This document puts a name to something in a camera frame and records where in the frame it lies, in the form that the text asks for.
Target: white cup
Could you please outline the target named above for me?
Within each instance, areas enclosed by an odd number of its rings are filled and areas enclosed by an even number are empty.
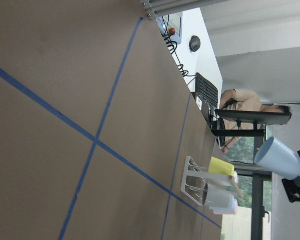
[[[218,208],[218,207],[209,207],[211,210],[213,210],[214,214],[236,214],[238,212],[238,202],[234,198],[231,207],[228,208]]]
[[[208,184],[204,205],[227,208],[231,204],[232,198],[233,195],[230,192]]]
[[[300,157],[274,137],[260,147],[254,163],[285,179],[295,179],[300,174]]]

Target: blue tape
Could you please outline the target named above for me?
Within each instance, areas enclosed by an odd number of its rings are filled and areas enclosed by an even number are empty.
[[[8,82],[10,85],[14,86],[17,90],[24,93],[26,96],[28,96],[30,99],[44,107],[47,111],[58,117],[60,120],[65,122],[70,127],[74,128],[76,131],[87,137],[89,140],[94,140],[94,136],[87,132],[85,129],[83,129],[81,126],[76,124],[74,121],[69,119],[67,116],[63,115],[58,111],[56,108],[54,108],[52,105],[50,105],[48,102],[46,102],[44,99],[39,97],[37,94],[32,92],[30,89],[28,89],[26,86],[24,86],[22,83],[17,81],[14,77],[9,75],[7,72],[5,72],[3,69],[0,68],[0,77]]]
[[[102,115],[102,118],[101,118],[101,122],[100,122],[100,125],[98,127],[98,130],[96,132],[96,136],[93,140],[93,144],[92,144],[92,147],[91,147],[91,150],[89,152],[89,156],[88,156],[88,159],[86,160],[86,163],[84,165],[84,168],[83,168],[83,172],[81,174],[81,177],[80,177],[80,180],[79,180],[79,183],[76,187],[76,190],[75,190],[75,193],[74,193],[74,196],[72,198],[72,201],[71,201],[71,204],[70,204],[70,207],[68,209],[68,212],[66,214],[66,217],[65,217],[65,220],[64,220],[64,223],[63,223],[63,226],[62,226],[62,229],[61,229],[61,232],[60,232],[60,235],[59,235],[59,240],[62,240],[63,237],[64,237],[64,234],[65,234],[65,231],[67,229],[67,226],[69,224],[69,221],[70,221],[70,218],[71,218],[71,215],[72,215],[72,212],[74,210],[74,207],[75,207],[75,204],[76,204],[76,201],[77,201],[77,196],[81,190],[81,187],[83,185],[83,182],[84,182],[84,179],[85,179],[85,176],[86,176],[86,173],[88,171],[88,168],[90,166],[90,163],[91,163],[91,159],[92,159],[92,156],[93,156],[93,153],[96,149],[96,145],[98,144],[99,142],[99,137],[101,135],[101,131],[103,129],[103,125],[104,125],[104,122],[105,122],[105,119],[106,119],[106,116],[108,114],[108,111],[109,111],[109,108],[110,108],[110,105],[111,105],[111,102],[112,102],[112,99],[113,99],[113,96],[114,96],[114,93],[115,93],[115,90],[116,90],[116,87],[118,85],[118,82],[119,82],[119,79],[121,77],[121,74],[122,74],[122,71],[123,71],[123,68],[124,68],[124,65],[125,65],[125,62],[126,62],[126,59],[128,57],[128,54],[130,52],[130,49],[131,49],[131,46],[132,46],[132,43],[133,43],[133,40],[135,38],[135,35],[136,35],[136,32],[141,24],[141,21],[143,20],[143,18],[139,18],[139,20],[137,21],[136,23],[136,26],[134,27],[134,31],[131,35],[131,38],[130,38],[130,41],[128,43],[128,46],[126,48],[126,51],[124,53],[124,56],[123,56],[123,59],[122,59],[122,62],[121,62],[121,65],[119,67],[119,70],[118,70],[118,73],[116,75],[116,78],[115,78],[115,81],[113,83],[113,86],[112,86],[112,90],[110,92],[110,96],[108,98],[108,101],[106,103],[106,106],[105,106],[105,109],[104,109],[104,112],[103,112],[103,115]]]
[[[181,129],[181,135],[180,135],[178,150],[176,152],[176,157],[175,157],[175,163],[174,163],[174,169],[173,169],[173,175],[172,175],[170,191],[172,191],[173,184],[174,184],[174,176],[175,176],[176,166],[177,166],[178,159],[179,159],[179,153],[180,153],[180,148],[181,148],[181,143],[182,143],[182,137],[183,137],[184,126],[185,126],[185,122],[186,122],[186,117],[188,115],[188,109],[189,109],[189,104],[190,104],[190,96],[191,96],[191,93],[189,94],[188,103],[187,103],[186,109],[185,109],[185,114],[184,114],[182,129]],[[169,211],[169,206],[170,206],[170,199],[171,199],[171,194],[169,194],[168,202],[167,202],[167,205],[166,205],[165,217],[164,217],[164,222],[163,222],[163,227],[162,227],[162,232],[161,232],[161,240],[163,240],[163,237],[164,237],[165,225],[166,225],[166,220],[167,220],[167,217],[168,217],[168,211]]]
[[[162,190],[164,190],[165,192],[167,192],[169,195],[171,195],[172,197],[174,197],[175,199],[177,199],[181,203],[185,204],[189,208],[191,208],[197,214],[201,215],[202,217],[204,217],[205,219],[209,220],[211,223],[213,223],[217,227],[221,228],[221,226],[219,224],[217,224],[215,221],[213,221],[212,219],[208,218],[206,215],[204,215],[203,213],[201,213],[199,210],[197,210],[192,205],[188,204],[185,200],[183,200],[182,198],[180,198],[179,196],[177,196],[176,194],[174,194],[167,187],[163,186],[157,180],[155,180],[154,178],[152,178],[151,176],[149,176],[148,174],[146,174],[145,172],[143,172],[141,169],[139,169],[137,166],[135,166],[134,164],[132,164],[130,161],[128,161],[127,159],[125,159],[124,157],[122,157],[121,155],[119,155],[117,152],[115,152],[113,149],[111,149],[105,143],[99,141],[98,142],[98,146],[100,146],[102,149],[104,149],[105,151],[107,151],[112,156],[116,157],[118,160],[120,160],[121,162],[123,162],[124,164],[126,164],[127,166],[129,166],[130,168],[132,168],[133,170],[135,170],[137,173],[139,173],[140,175],[142,175],[143,177],[145,177],[147,180],[149,180],[152,183],[154,183],[155,185],[157,185],[159,188],[161,188]]]
[[[127,46],[127,48],[126,48],[126,51],[125,51],[125,53],[124,53],[123,60],[122,60],[121,65],[120,65],[120,67],[119,67],[118,73],[117,73],[117,75],[116,75],[116,78],[115,78],[115,81],[114,81],[114,85],[113,85],[112,90],[111,90],[111,93],[110,93],[110,97],[109,97],[108,102],[107,102],[107,104],[106,104],[105,111],[104,111],[104,113],[103,113],[103,116],[102,116],[102,119],[101,119],[101,123],[100,123],[100,125],[99,125],[99,129],[98,129],[98,131],[97,131],[97,133],[96,133],[96,139],[99,139],[99,137],[100,137],[100,135],[101,135],[101,130],[102,130],[102,128],[103,128],[103,125],[104,125],[104,122],[105,122],[105,118],[106,118],[106,116],[107,116],[107,114],[108,114],[108,111],[109,111],[109,108],[110,108],[110,104],[111,104],[111,102],[112,102],[112,98],[113,98],[114,92],[115,92],[115,90],[116,90],[116,87],[117,87],[117,85],[118,85],[119,79],[120,79],[120,77],[121,77],[121,74],[122,74],[122,71],[123,71],[123,68],[124,68],[126,59],[127,59],[127,57],[128,57],[128,54],[129,54],[129,52],[130,52],[130,49],[131,49],[131,46],[132,46],[134,37],[135,37],[135,35],[136,35],[136,32],[137,32],[137,30],[138,30],[138,28],[139,28],[139,26],[140,26],[142,20],[143,20],[143,18],[141,17],[141,18],[139,18],[139,20],[137,21],[136,26],[135,26],[135,28],[134,28],[134,31],[133,31],[133,33],[132,33],[132,36],[131,36],[131,38],[130,38],[130,41],[129,41],[129,43],[128,43],[128,46]]]

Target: person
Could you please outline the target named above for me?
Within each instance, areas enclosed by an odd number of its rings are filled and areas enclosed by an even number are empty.
[[[289,113],[290,107],[285,105],[264,105],[260,102],[259,96],[248,89],[229,89],[223,92],[220,99],[220,109],[239,110],[239,111],[259,111],[259,112],[276,112]],[[236,122],[224,120],[224,127],[228,130],[238,129]],[[253,124],[241,123],[240,129],[253,129]],[[231,146],[239,139],[239,137],[225,137],[221,151],[226,154]]]

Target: desk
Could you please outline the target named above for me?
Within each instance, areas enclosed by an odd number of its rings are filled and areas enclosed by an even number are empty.
[[[0,239],[219,238],[221,217],[180,191],[214,136],[142,16],[0,2]]]

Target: ceiling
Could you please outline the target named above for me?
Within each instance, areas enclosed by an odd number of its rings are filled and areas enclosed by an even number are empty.
[[[300,102],[300,0],[228,0],[201,8],[223,78],[264,103]]]

